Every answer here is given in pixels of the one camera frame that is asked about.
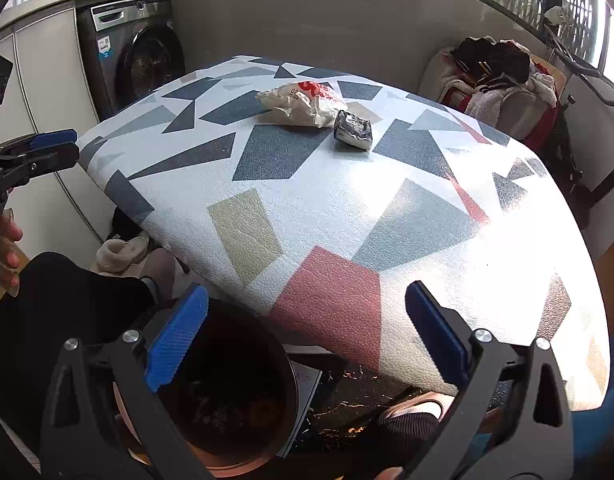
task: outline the metal screw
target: metal screw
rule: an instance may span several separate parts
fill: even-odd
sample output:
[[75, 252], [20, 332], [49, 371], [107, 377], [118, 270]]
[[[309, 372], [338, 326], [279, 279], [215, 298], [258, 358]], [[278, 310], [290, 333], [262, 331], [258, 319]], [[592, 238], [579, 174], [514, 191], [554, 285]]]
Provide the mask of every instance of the metal screw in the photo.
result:
[[126, 343], [135, 343], [138, 341], [138, 338], [141, 336], [141, 333], [138, 330], [128, 330], [123, 334], [123, 341]]
[[542, 350], [549, 350], [551, 348], [551, 344], [544, 337], [536, 339], [536, 346]]
[[479, 328], [473, 333], [473, 335], [476, 336], [476, 339], [481, 343], [488, 343], [494, 338], [494, 336], [491, 335], [491, 332], [489, 330], [485, 330], [484, 328]]
[[65, 350], [76, 350], [78, 348], [78, 339], [70, 337], [65, 343], [63, 343]]

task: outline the washing machine door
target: washing machine door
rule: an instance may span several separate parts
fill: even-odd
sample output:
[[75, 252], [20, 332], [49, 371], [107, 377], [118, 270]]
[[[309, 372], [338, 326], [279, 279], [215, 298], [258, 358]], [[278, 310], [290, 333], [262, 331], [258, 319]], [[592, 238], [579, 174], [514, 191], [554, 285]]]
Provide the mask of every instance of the washing machine door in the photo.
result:
[[174, 31], [165, 25], [149, 25], [132, 38], [118, 59], [116, 104], [118, 108], [129, 106], [184, 75], [183, 49]]

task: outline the food wrapper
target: food wrapper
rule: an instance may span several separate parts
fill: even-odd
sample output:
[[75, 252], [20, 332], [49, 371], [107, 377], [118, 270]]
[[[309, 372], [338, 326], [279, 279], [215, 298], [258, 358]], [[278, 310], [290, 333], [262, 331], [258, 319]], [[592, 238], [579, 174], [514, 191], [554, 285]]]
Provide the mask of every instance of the food wrapper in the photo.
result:
[[343, 98], [329, 86], [314, 81], [291, 83], [256, 95], [268, 110], [280, 110], [290, 124], [333, 126], [340, 110], [347, 110]]
[[372, 147], [372, 123], [344, 110], [338, 112], [334, 125], [334, 139], [341, 140], [362, 150]]

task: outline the white plastic bag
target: white plastic bag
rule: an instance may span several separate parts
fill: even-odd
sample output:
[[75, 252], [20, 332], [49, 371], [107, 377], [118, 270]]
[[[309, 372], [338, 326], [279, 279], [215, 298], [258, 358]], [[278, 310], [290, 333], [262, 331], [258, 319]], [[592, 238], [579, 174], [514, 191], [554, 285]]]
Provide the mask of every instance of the white plastic bag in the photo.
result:
[[280, 110], [290, 124], [333, 126], [340, 110], [347, 110], [343, 98], [330, 87], [314, 81], [291, 83], [256, 95], [268, 110]]

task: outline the tablecloth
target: tablecloth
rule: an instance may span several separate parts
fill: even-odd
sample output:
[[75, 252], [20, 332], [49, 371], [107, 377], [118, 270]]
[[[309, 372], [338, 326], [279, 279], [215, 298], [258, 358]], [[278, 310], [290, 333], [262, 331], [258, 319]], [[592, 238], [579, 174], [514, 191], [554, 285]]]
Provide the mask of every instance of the tablecloth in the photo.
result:
[[[364, 152], [282, 126], [258, 91], [315, 80], [372, 121]], [[524, 145], [400, 89], [239, 56], [172, 81], [79, 139], [81, 166], [194, 270], [270, 319], [452, 393], [404, 308], [422, 280], [472, 329], [551, 341], [570, 407], [599, 406], [606, 319], [583, 238]]]

